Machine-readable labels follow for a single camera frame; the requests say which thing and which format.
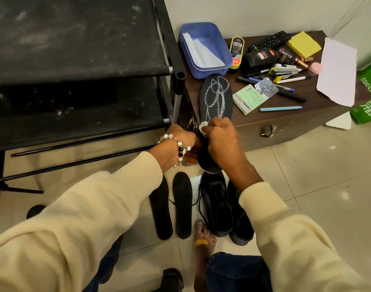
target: bracelet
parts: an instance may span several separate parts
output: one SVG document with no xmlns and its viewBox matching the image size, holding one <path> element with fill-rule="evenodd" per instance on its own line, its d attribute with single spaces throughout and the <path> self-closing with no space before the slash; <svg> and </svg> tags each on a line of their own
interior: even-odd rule
<svg viewBox="0 0 371 292">
<path fill-rule="evenodd" d="M 176 136 L 173 136 L 173 134 L 164 134 L 164 136 L 160 137 L 160 140 L 157 144 L 159 144 L 164 139 L 174 139 L 177 141 L 177 145 L 179 147 L 179 157 L 177 159 L 177 163 L 173 165 L 174 167 L 176 167 L 178 164 L 180 164 L 181 161 L 183 161 L 184 155 L 186 154 L 187 151 L 191 150 L 191 147 L 186 146 L 182 141 L 178 140 Z"/>
</svg>

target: ribbed cuff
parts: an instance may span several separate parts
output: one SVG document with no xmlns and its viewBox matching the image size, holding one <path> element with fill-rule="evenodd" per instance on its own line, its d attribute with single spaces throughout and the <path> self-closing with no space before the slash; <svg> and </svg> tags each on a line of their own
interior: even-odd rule
<svg viewBox="0 0 371 292">
<path fill-rule="evenodd" d="M 274 219 L 282 210 L 288 209 L 267 182 L 249 186 L 242 192 L 239 203 L 251 222 Z"/>
<path fill-rule="evenodd" d="M 145 151 L 113 175 L 124 182 L 125 190 L 133 195 L 139 204 L 157 189 L 163 180 L 159 163 Z"/>
</svg>

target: yellow bandage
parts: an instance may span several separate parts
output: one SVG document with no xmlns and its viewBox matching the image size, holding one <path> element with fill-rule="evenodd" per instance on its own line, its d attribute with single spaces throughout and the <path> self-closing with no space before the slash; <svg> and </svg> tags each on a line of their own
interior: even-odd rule
<svg viewBox="0 0 371 292">
<path fill-rule="evenodd" d="M 199 239 L 199 240 L 196 240 L 195 241 L 195 247 L 199 246 L 199 245 L 208 245 L 208 241 L 205 240 L 205 239 Z"/>
</svg>

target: bare foot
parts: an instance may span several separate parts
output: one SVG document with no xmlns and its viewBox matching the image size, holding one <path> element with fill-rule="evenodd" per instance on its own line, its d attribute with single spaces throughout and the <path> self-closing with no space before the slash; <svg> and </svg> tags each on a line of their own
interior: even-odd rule
<svg viewBox="0 0 371 292">
<path fill-rule="evenodd" d="M 217 238 L 208 230 L 207 225 L 202 220 L 195 223 L 194 241 L 204 239 L 208 245 L 198 245 L 195 248 L 196 252 L 196 275 L 194 282 L 195 292 L 207 292 L 207 263 L 210 257 L 214 254 L 214 248 L 217 244 Z"/>
</svg>

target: cream sweater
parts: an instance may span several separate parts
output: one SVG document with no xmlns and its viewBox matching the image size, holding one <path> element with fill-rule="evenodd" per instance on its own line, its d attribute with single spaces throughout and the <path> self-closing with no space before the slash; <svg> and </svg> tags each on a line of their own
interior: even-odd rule
<svg viewBox="0 0 371 292">
<path fill-rule="evenodd" d="M 40 215 L 3 233 L 0 292 L 82 291 L 162 176 L 155 158 L 142 152 L 113 174 L 98 172 L 78 182 Z M 268 183 L 248 187 L 240 204 L 254 226 L 274 292 L 371 291 L 324 231 L 290 210 Z"/>
</svg>

